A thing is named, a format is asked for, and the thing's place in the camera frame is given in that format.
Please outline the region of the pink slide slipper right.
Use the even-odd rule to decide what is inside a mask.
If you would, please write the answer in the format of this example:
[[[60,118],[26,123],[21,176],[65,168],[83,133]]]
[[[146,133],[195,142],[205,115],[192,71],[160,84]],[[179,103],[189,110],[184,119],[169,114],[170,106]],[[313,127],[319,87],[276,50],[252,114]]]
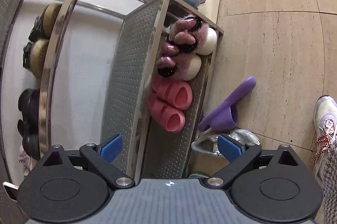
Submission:
[[[187,110],[191,106],[193,92],[190,85],[183,80],[156,75],[152,78],[152,89],[158,98],[177,109]]]

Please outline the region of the pink fluffy slipper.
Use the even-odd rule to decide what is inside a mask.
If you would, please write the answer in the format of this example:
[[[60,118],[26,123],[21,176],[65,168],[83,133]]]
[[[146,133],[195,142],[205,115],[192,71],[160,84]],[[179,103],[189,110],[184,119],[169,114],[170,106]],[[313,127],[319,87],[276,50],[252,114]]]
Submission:
[[[176,45],[161,43],[156,61],[156,70],[161,77],[190,81],[198,75],[201,66],[201,57],[195,53],[183,53]]]
[[[199,17],[178,20],[170,27],[168,43],[180,53],[210,55],[218,41],[217,32]]]

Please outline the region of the tan fur shoes on shelf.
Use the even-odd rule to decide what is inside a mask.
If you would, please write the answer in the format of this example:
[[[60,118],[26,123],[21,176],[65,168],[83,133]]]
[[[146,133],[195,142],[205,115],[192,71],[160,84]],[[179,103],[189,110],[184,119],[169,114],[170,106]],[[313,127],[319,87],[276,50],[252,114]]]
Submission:
[[[41,79],[49,40],[62,5],[52,3],[37,16],[29,35],[29,41],[23,48],[23,67]]]

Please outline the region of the worn white sneaker red laces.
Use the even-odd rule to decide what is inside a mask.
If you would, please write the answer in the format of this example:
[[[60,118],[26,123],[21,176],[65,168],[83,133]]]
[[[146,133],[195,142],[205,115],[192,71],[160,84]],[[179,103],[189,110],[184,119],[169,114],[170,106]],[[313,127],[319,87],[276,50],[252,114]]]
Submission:
[[[321,96],[313,115],[317,149],[314,158],[314,175],[323,183],[325,163],[333,143],[336,142],[336,101],[328,95]]]

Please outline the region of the pink fluffy slipper left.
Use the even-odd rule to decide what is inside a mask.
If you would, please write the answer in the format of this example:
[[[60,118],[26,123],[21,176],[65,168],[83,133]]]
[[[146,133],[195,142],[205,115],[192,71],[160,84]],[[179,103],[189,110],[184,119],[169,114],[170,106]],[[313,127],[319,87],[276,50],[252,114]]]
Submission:
[[[201,66],[201,57],[195,53],[183,53],[176,45],[161,43],[156,61],[156,70],[161,77],[190,81],[198,75]]]

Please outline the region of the black shoes on upper shelf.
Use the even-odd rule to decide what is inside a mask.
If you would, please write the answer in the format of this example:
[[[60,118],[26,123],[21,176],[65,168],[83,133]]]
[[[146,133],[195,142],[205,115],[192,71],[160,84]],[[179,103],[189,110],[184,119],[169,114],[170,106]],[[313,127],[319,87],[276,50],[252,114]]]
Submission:
[[[35,160],[41,158],[39,151],[38,115],[39,90],[28,88],[18,99],[18,109],[22,119],[18,120],[17,129],[22,137],[22,147],[28,156]]]

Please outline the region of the houndstooth trouser leg right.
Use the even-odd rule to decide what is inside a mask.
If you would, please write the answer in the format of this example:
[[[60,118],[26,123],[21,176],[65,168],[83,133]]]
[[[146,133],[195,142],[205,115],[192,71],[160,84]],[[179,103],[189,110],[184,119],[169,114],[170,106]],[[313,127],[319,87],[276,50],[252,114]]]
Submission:
[[[330,147],[325,157],[323,168],[323,209],[324,223],[337,224],[337,169],[336,169],[336,142]]]

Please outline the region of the metal perforated shoe rack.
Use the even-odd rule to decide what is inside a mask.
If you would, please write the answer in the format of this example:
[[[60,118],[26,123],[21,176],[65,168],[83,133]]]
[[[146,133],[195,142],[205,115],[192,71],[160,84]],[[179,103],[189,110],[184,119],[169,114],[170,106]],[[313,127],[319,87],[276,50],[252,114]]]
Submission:
[[[47,56],[50,63],[47,66],[47,74],[41,83],[41,95],[38,104],[39,117],[39,151],[43,156],[46,149],[51,146],[52,138],[56,133],[61,133],[61,129],[66,132],[65,125],[59,130],[54,130],[52,135],[52,103],[58,98],[54,94],[56,91],[55,74],[56,69],[61,68],[59,56],[64,44],[64,35],[68,27],[68,22],[72,15],[77,0],[66,2],[67,8],[61,12],[61,18],[57,19],[56,33],[52,33],[53,55]],[[5,66],[7,50],[10,44],[15,21],[20,12],[24,0],[1,0],[1,103],[4,102],[3,93],[5,86]],[[206,188],[200,182],[192,179],[180,179],[180,174],[173,174],[175,180],[170,182],[176,183],[169,186],[166,183],[169,180],[164,179],[143,179],[139,178],[142,172],[144,147],[147,145],[147,137],[153,132],[146,108],[146,98],[150,94],[151,78],[155,70],[155,57],[159,50],[160,31],[164,27],[164,18],[166,15],[175,15],[172,7],[180,8],[190,14],[197,15],[197,11],[187,3],[178,0],[150,0],[150,2],[141,5],[126,16],[122,16],[122,28],[118,37],[114,55],[111,61],[111,69],[107,78],[104,103],[100,106],[102,112],[102,125],[100,135],[108,137],[120,135],[123,141],[122,152],[117,156],[115,164],[117,169],[129,176],[135,177],[135,183],[139,184],[131,188],[125,186],[124,189],[113,192],[107,184],[107,197],[102,207],[97,211],[92,211],[89,215],[83,215],[84,218],[79,221],[70,219],[68,222],[60,222],[57,219],[46,219],[46,222],[33,218],[29,212],[24,211],[21,205],[37,205],[35,200],[30,203],[28,198],[33,197],[30,192],[28,196],[21,194],[21,203],[16,203],[8,199],[5,190],[1,190],[1,223],[210,223],[209,215],[213,207],[210,204],[202,203],[210,192],[205,192]],[[168,140],[169,145],[177,146],[177,142],[182,137],[192,137],[197,132],[197,122],[201,117],[202,104],[205,93],[208,92],[212,63],[215,56],[210,54],[208,57],[202,57],[201,72],[195,79],[191,80],[193,90],[193,103],[191,108],[186,112],[186,126],[182,133],[174,135],[174,138]],[[1,159],[4,172],[1,174],[1,182],[6,179],[12,180],[7,163],[6,148],[3,137],[4,125],[1,116]]]

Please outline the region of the pink slide slipper left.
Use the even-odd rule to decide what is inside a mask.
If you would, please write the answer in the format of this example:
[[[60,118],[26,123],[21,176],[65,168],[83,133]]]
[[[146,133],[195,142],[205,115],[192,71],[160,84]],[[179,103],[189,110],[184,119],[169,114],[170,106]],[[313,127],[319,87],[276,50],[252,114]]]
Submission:
[[[166,131],[180,133],[185,126],[185,115],[157,97],[153,92],[147,98],[147,106],[152,118]]]

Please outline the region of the pink slide slipper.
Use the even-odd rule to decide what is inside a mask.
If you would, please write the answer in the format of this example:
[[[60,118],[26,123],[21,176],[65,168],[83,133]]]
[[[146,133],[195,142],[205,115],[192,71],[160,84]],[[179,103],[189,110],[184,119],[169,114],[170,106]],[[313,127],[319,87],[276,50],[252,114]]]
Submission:
[[[158,98],[177,109],[187,110],[191,106],[193,92],[190,85],[183,80],[156,75],[152,78],[152,89]]]
[[[185,126],[185,115],[157,97],[153,92],[147,98],[147,106],[152,118],[166,131],[180,133]]]

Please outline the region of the pink fluffy slipper right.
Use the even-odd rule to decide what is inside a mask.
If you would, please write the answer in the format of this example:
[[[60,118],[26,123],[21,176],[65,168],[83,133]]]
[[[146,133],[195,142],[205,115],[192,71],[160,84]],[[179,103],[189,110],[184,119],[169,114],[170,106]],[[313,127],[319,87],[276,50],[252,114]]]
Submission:
[[[210,55],[218,41],[217,32],[199,17],[178,20],[170,27],[168,43],[180,53]]]

